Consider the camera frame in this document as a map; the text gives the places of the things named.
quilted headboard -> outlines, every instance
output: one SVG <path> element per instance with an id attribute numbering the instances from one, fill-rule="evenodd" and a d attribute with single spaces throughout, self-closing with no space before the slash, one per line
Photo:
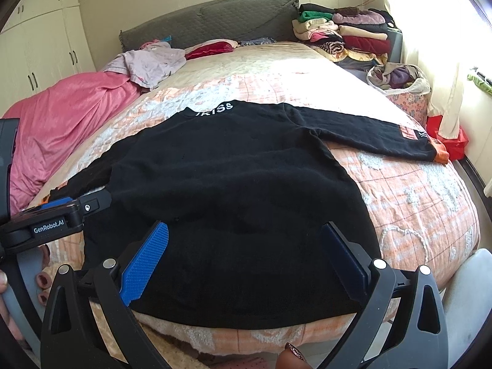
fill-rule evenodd
<path id="1" fill-rule="evenodd" d="M 296 41 L 292 19 L 299 0 L 215 0 L 171 12 L 120 33 L 123 52 L 154 39 L 172 36 L 172 46 L 185 49 L 212 39 L 246 41 L 271 37 Z"/>

white wardrobe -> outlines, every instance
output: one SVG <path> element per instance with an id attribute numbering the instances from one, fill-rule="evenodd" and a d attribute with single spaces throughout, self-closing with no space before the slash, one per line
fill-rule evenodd
<path id="1" fill-rule="evenodd" d="M 21 0 L 0 33 L 0 115 L 65 77 L 92 71 L 79 0 Z"/>

stack of folded clothes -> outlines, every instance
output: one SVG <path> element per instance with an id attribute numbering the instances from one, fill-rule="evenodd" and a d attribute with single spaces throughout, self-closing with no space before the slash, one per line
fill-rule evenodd
<path id="1" fill-rule="evenodd" d="M 316 4 L 302 4 L 300 11 L 293 21 L 296 37 L 339 66 L 367 71 L 387 62 L 388 28 L 395 24 L 386 11 Z"/>

curtain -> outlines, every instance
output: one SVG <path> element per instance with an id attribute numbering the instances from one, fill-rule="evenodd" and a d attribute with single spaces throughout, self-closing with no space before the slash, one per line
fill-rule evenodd
<path id="1" fill-rule="evenodd" d="M 429 78 L 428 115 L 443 115 L 439 135 L 457 138 L 466 75 L 492 62 L 490 28 L 469 0 L 384 2 L 403 33 L 402 62 L 417 65 Z"/>

silver screw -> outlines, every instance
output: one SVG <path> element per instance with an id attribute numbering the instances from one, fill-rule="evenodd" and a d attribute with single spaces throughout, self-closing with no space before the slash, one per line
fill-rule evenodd
<path id="1" fill-rule="evenodd" d="M 109 258 L 102 263 L 102 266 L 104 266 L 106 269 L 111 269 L 115 265 L 116 265 L 116 261 L 113 258 Z"/>
<path id="2" fill-rule="evenodd" d="M 386 262 L 384 262 L 382 259 L 375 259 L 372 264 L 378 269 L 384 269 L 387 266 Z"/>
<path id="3" fill-rule="evenodd" d="M 420 272 L 423 274 L 423 275 L 430 275 L 431 273 L 431 269 L 427 266 L 427 265 L 422 265 L 420 267 Z"/>
<path id="4" fill-rule="evenodd" d="M 70 266 L 68 265 L 62 265 L 58 268 L 58 273 L 60 275 L 65 275 L 66 273 L 68 273 L 68 271 L 70 270 Z"/>

